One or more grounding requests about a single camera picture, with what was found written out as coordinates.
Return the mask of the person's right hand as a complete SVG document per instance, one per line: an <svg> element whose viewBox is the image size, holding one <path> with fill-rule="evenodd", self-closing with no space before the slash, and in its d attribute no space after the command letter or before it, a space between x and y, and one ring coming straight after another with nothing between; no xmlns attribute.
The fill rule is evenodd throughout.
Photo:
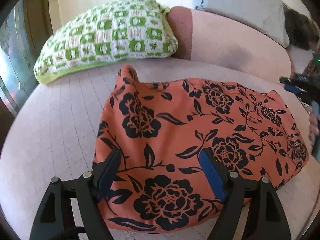
<svg viewBox="0 0 320 240"><path fill-rule="evenodd" d="M311 106L308 107L308 113L309 113L309 122L310 122L309 139L310 139L310 141L312 141L314 137L319 135L318 124L319 124L320 116L314 115L313 108Z"/></svg>

